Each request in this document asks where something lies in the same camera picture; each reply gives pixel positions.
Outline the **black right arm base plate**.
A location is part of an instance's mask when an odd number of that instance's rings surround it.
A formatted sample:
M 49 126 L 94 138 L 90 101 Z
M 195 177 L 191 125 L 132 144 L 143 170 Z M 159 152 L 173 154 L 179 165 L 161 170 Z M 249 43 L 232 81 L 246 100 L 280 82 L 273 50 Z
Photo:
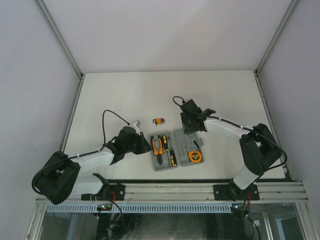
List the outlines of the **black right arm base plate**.
M 215 201 L 240 201 L 246 197 L 250 197 L 253 201 L 260 200 L 258 186 L 253 184 L 248 188 L 241 190 L 228 184 L 213 185 L 213 193 Z

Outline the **short yellow black screwdriver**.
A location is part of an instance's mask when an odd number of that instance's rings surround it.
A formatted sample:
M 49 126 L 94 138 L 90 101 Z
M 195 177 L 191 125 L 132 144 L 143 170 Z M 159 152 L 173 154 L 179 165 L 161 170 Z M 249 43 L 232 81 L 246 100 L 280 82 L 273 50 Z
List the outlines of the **short yellow black screwdriver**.
M 175 152 L 173 149 L 171 149 L 169 151 L 170 154 L 170 163 L 173 167 L 175 167 L 177 165 L 177 160 L 176 160 L 176 156 L 175 156 Z

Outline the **grey plastic tool case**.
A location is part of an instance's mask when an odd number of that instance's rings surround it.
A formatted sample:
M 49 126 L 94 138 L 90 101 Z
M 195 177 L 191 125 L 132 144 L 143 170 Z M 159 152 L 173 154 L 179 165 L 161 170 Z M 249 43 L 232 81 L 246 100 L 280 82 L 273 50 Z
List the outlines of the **grey plastic tool case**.
M 166 135 L 166 137 L 167 137 L 169 151 L 166 152 L 163 150 L 164 151 L 164 154 L 162 155 L 163 164 L 159 165 L 156 157 L 153 154 L 151 137 L 154 136 L 157 140 L 158 136 L 160 136 L 161 140 L 163 142 L 162 135 Z M 164 171 L 164 170 L 172 170 L 172 169 L 177 168 L 178 166 L 186 167 L 186 166 L 199 165 L 204 162 L 204 156 L 203 156 L 203 151 L 202 151 L 202 147 L 204 146 L 204 142 L 200 137 L 198 137 L 198 135 L 196 133 L 186 134 L 183 129 L 177 129 L 174 131 L 163 131 L 163 132 L 158 132 L 158 133 L 152 133 L 149 136 L 149 140 L 150 140 L 150 145 L 152 147 L 151 160 L 152 160 L 153 168 L 156 172 Z M 194 141 L 196 141 L 198 143 L 198 145 L 200 147 L 200 151 L 202 153 L 202 161 L 199 163 L 190 162 L 189 157 L 188 157 L 189 151 L 196 150 L 196 146 L 194 144 Z M 174 150 L 174 153 L 175 153 L 176 166 L 172 166 L 171 162 L 170 162 L 170 150 L 172 150 L 172 149 Z

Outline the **long black yellow screwdriver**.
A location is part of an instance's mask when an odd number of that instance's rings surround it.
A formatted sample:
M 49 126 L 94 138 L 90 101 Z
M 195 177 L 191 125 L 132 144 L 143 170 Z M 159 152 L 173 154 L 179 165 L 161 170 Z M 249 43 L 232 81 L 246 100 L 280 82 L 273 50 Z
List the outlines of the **long black yellow screwdriver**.
M 162 135 L 162 143 L 163 143 L 163 150 L 165 152 L 168 152 L 169 151 L 169 145 L 168 145 L 167 136 L 165 134 Z

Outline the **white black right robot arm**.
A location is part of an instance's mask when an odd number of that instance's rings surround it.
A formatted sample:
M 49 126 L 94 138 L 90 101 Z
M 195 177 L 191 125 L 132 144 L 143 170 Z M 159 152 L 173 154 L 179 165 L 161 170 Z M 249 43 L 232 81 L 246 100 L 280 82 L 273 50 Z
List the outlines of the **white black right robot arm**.
M 182 126 L 186 134 L 206 132 L 223 134 L 239 142 L 244 166 L 228 184 L 230 195 L 237 200 L 248 193 L 248 188 L 266 172 L 287 163 L 288 156 L 278 145 L 269 128 L 235 123 L 212 109 L 201 110 L 193 99 L 182 97 L 179 105 Z

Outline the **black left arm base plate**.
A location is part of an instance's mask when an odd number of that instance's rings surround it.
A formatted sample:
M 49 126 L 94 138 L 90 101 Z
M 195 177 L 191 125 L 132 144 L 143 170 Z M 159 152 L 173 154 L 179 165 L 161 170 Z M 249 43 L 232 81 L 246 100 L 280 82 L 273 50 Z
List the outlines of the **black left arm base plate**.
M 82 194 L 82 201 L 123 201 L 125 198 L 126 186 L 123 184 L 111 184 L 103 186 L 96 194 Z

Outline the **orange hex key set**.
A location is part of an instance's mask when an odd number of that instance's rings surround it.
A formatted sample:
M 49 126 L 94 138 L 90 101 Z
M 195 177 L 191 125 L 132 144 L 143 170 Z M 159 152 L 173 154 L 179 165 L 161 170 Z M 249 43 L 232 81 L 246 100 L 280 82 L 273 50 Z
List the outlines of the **orange hex key set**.
M 157 126 L 160 124 L 164 124 L 165 123 L 165 119 L 164 118 L 155 118 L 152 120 L 152 122 Z

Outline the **aluminium front rail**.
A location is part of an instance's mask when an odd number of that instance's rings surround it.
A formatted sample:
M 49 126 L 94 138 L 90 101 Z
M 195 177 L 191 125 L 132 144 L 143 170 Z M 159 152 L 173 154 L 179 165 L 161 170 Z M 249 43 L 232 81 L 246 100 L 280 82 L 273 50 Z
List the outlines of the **aluminium front rail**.
M 123 203 L 234 203 L 218 200 L 214 183 L 125 183 L 115 192 Z M 308 196 L 302 182 L 257 182 L 252 203 L 305 203 Z

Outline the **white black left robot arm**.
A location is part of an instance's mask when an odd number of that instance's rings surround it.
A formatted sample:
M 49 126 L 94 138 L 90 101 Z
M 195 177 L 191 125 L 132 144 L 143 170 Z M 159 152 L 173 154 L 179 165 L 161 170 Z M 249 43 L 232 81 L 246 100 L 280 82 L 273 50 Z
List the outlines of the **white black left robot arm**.
M 109 196 L 108 181 L 96 172 L 124 159 L 126 154 L 145 154 L 152 147 L 136 126 L 123 127 L 118 136 L 92 152 L 69 156 L 62 151 L 52 154 L 31 181 L 32 189 L 54 205 L 70 196 L 90 194 L 98 200 Z

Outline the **left aluminium frame post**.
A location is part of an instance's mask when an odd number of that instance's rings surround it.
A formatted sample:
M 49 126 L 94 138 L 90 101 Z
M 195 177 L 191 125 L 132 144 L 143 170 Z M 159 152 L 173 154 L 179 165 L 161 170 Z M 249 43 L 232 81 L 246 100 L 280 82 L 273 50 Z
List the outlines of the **left aluminium frame post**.
M 65 55 L 66 59 L 68 60 L 69 64 L 71 65 L 73 71 L 77 75 L 77 77 L 81 80 L 83 77 L 83 73 L 80 70 L 70 48 L 68 47 L 61 31 L 58 28 L 52 14 L 50 13 L 46 3 L 44 0 L 34 0 L 33 1 L 38 8 L 40 14 L 42 15 L 44 21 L 46 22 L 48 28 L 50 29 L 52 35 L 54 36 L 56 42 L 58 43 L 59 47 L 61 48 L 63 54 Z

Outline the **aluminium frame post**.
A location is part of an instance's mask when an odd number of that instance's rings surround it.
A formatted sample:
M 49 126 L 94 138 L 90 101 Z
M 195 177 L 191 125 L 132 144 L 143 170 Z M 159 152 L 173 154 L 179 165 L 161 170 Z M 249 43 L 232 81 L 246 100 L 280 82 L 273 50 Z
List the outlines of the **aluminium frame post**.
M 270 54 L 272 53 L 274 47 L 276 46 L 279 38 L 281 37 L 283 31 L 285 30 L 288 22 L 290 21 L 292 14 L 294 13 L 297 5 L 300 3 L 300 0 L 291 0 L 283 17 L 281 18 L 270 42 L 267 45 L 266 50 L 263 53 L 261 60 L 255 70 L 255 74 L 258 76 L 263 70 L 264 65 L 266 64 Z
M 68 47 L 61 31 L 58 28 L 52 14 L 50 13 L 46 3 L 44 0 L 34 0 L 33 1 L 38 8 L 40 14 L 42 15 L 44 21 L 46 22 L 48 28 L 50 29 L 52 35 L 54 36 L 56 42 L 58 43 L 59 47 L 61 48 L 63 54 L 65 55 L 66 59 L 68 60 L 69 64 L 71 65 L 73 71 L 77 75 L 77 77 L 81 80 L 83 77 L 83 73 L 80 70 L 70 48 Z

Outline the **orange tape measure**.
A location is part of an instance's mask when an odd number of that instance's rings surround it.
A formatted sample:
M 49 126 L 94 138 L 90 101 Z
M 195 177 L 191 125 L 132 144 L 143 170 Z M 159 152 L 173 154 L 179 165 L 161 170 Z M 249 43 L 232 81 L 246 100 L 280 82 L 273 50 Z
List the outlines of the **orange tape measure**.
M 198 143 L 195 140 L 193 141 L 193 143 L 196 146 L 196 150 L 189 151 L 188 158 L 189 158 L 190 162 L 196 164 L 196 163 L 200 163 L 202 161 L 203 157 L 202 157 L 202 153 L 201 153 L 200 146 L 198 145 Z

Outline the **orange black pliers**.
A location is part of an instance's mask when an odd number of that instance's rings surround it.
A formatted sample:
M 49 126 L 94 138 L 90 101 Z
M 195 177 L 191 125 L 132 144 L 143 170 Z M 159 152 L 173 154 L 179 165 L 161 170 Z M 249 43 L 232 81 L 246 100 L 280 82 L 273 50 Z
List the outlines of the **orange black pliers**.
M 161 136 L 159 135 L 157 139 L 154 136 L 152 136 L 150 140 L 153 148 L 153 155 L 156 157 L 157 163 L 160 166 L 162 166 L 164 150 L 163 150 L 163 143 L 162 143 Z

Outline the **right aluminium frame post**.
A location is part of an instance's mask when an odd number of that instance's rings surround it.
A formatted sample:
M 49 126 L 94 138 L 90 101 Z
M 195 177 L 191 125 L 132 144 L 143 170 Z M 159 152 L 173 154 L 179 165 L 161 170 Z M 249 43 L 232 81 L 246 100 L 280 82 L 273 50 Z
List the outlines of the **right aluminium frame post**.
M 291 0 L 283 17 L 281 18 L 270 42 L 267 45 L 266 50 L 263 53 L 261 60 L 255 70 L 255 74 L 258 76 L 263 70 L 264 65 L 266 64 L 270 54 L 272 53 L 274 47 L 276 46 L 279 38 L 281 37 L 283 31 L 285 30 L 288 22 L 290 21 L 292 14 L 294 13 L 297 5 L 300 3 L 300 0 Z

